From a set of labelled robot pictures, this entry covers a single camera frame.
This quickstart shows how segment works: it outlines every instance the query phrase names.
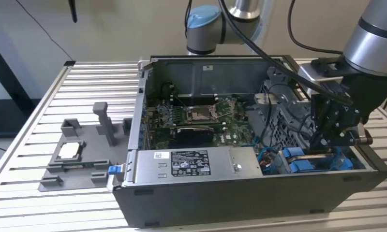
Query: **blue latch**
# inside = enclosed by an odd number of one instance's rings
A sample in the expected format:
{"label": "blue latch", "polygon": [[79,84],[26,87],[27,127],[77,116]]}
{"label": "blue latch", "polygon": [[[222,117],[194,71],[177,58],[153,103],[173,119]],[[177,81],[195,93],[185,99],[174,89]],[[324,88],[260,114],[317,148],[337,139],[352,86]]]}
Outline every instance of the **blue latch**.
{"label": "blue latch", "polygon": [[109,169],[110,175],[119,175],[122,173],[122,165],[111,166]]}

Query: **sticker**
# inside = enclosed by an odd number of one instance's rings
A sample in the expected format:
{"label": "sticker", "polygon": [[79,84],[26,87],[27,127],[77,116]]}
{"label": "sticker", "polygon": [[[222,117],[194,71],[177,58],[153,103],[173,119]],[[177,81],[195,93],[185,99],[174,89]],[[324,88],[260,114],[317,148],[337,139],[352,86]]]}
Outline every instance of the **sticker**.
{"label": "sticker", "polygon": [[169,152],[155,152],[154,159],[169,159],[170,153]]}
{"label": "sticker", "polygon": [[209,151],[174,151],[171,158],[173,176],[211,175]]}
{"label": "sticker", "polygon": [[213,71],[213,70],[214,70],[214,65],[202,66],[202,71]]}

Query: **metal rail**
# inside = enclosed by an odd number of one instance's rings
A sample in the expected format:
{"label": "metal rail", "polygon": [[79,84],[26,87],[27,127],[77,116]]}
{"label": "metal rail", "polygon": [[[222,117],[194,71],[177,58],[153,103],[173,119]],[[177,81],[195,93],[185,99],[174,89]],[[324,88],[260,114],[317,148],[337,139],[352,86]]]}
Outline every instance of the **metal rail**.
{"label": "metal rail", "polygon": [[[98,123],[97,101],[110,103],[114,122],[133,117],[138,63],[78,63],[65,68],[0,161],[2,231],[150,231],[129,228],[114,195],[106,188],[39,192],[42,179],[61,138],[61,124],[77,117]],[[387,113],[377,109],[366,125],[372,147],[387,164]],[[361,192],[330,214],[202,224],[155,231],[357,231],[387,232],[387,180],[372,192]]]}

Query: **black base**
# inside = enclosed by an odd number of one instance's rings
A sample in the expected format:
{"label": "black base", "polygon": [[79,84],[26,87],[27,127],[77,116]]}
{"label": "black base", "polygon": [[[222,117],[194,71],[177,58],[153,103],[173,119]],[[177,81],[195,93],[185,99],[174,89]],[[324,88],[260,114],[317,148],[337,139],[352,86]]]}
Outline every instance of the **black base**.
{"label": "black base", "polygon": [[[40,99],[32,99],[35,105]],[[0,100],[0,138],[16,137],[32,112],[22,111],[14,100]]]}

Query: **barcode label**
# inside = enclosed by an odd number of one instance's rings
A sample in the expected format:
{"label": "barcode label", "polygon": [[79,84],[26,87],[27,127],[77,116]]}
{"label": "barcode label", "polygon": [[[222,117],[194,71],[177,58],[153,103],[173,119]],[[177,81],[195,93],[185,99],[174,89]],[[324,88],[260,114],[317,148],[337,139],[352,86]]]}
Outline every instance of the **barcode label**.
{"label": "barcode label", "polygon": [[169,159],[170,153],[169,152],[155,152],[154,159]]}

